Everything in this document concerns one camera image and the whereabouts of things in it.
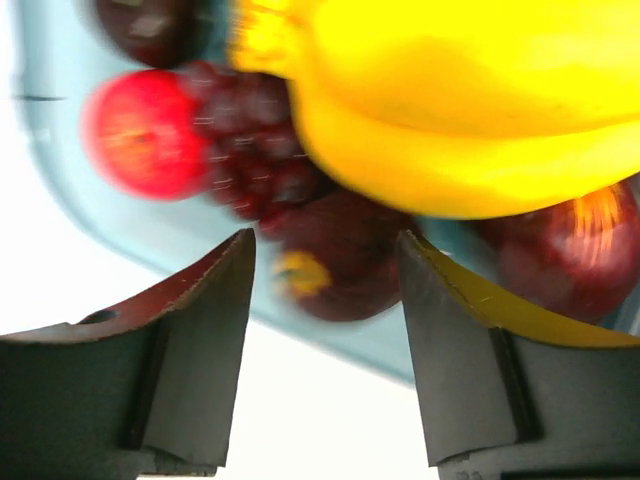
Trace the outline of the wrinkled dark passion fruit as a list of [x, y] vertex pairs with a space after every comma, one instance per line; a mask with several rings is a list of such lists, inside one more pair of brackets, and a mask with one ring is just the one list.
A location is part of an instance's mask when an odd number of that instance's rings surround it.
[[400, 301], [396, 240], [407, 214], [337, 190], [291, 214], [272, 264], [276, 288], [325, 321], [371, 318]]

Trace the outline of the bright red apple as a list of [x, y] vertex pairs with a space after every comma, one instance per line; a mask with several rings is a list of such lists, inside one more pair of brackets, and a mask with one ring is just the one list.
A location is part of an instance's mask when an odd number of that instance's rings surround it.
[[86, 100], [80, 127], [94, 167], [138, 197], [178, 201], [205, 190], [206, 142], [191, 124], [196, 102], [162, 69], [112, 77]]

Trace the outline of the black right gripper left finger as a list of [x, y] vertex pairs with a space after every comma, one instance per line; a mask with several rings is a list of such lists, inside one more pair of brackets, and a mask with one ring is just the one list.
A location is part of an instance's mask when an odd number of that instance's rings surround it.
[[213, 475], [227, 460], [254, 283], [242, 229], [76, 324], [1, 339], [5, 475]]

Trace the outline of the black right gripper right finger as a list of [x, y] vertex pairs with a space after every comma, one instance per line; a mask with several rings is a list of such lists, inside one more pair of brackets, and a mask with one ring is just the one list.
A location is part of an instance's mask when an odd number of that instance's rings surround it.
[[411, 233], [402, 303], [443, 479], [635, 479], [639, 341], [546, 311]]

